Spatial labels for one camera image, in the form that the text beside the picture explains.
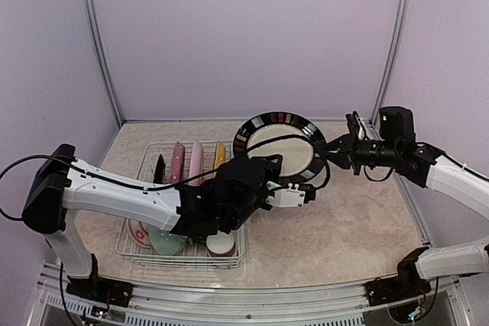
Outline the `black striped rim plate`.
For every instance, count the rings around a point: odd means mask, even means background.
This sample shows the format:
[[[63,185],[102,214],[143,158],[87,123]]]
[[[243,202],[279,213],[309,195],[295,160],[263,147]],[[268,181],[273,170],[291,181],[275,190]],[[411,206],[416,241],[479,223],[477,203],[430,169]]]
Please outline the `black striped rim plate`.
[[[286,184],[314,179],[325,168],[320,155],[314,150],[326,143],[325,137],[314,123],[291,112],[266,112],[246,121],[235,134],[233,154],[238,156],[262,141],[286,135],[306,137],[313,145],[300,139],[279,140],[248,152],[248,157],[280,154],[283,157],[280,180]]]

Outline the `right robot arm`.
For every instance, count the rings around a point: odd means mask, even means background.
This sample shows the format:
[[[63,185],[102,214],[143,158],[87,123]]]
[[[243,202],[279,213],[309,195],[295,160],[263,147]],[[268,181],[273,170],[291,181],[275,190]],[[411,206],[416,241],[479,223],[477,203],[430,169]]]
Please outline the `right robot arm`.
[[[488,178],[449,156],[444,150],[419,142],[413,113],[387,106],[379,111],[380,137],[361,139],[361,125],[354,113],[346,116],[348,133],[323,144],[319,155],[342,169],[359,174],[361,168],[388,167],[424,189],[442,193],[486,218]],[[473,275],[488,271],[488,239],[448,247],[414,250],[398,265],[400,275],[391,281],[391,292],[405,299],[419,288],[421,279]]]

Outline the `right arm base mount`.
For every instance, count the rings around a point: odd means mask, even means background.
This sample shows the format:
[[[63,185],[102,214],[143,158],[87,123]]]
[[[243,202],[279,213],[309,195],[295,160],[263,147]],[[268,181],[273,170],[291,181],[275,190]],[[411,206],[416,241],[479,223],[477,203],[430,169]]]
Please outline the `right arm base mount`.
[[[371,307],[426,295],[432,289],[426,280],[408,282],[401,280],[399,276],[376,278],[367,282],[364,287]]]

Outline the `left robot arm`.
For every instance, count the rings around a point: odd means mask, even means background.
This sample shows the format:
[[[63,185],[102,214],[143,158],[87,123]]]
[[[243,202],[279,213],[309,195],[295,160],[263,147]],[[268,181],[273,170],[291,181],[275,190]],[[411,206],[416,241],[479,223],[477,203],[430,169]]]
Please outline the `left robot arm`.
[[[156,186],[97,171],[77,159],[75,148],[60,145],[36,172],[22,221],[44,235],[67,275],[91,299],[107,291],[92,254],[68,212],[94,211],[129,218],[187,237],[207,237],[239,229],[260,207],[270,208],[269,182],[278,180],[283,157],[241,155],[222,164],[199,186],[183,182]]]

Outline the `yellow polka dot plate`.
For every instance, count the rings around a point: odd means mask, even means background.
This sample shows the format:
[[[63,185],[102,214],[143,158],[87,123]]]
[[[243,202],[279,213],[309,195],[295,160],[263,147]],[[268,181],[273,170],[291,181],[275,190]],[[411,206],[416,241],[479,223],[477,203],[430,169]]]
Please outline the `yellow polka dot plate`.
[[[226,159],[226,147],[223,143],[218,142],[215,146],[215,155],[214,155],[214,161],[213,161],[213,169],[215,172],[213,175],[215,176],[217,173],[217,169],[225,163]]]

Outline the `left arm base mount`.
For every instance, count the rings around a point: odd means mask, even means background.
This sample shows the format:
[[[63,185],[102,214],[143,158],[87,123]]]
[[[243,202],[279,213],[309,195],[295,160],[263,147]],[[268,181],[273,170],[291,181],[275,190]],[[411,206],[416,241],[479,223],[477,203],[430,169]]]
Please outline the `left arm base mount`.
[[[68,280],[66,291],[70,295],[123,308],[128,307],[134,290],[134,285],[129,282],[100,276],[95,279],[72,279],[69,277]]]

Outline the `light pink plate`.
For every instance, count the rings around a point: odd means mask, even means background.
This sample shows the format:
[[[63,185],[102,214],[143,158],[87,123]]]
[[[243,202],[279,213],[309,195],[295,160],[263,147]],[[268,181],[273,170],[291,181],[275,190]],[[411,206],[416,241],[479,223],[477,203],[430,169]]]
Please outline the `light pink plate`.
[[[193,180],[188,182],[189,186],[199,186],[201,184],[202,178],[200,175],[203,170],[203,146],[200,142],[194,141],[190,163],[189,163],[189,178]]]

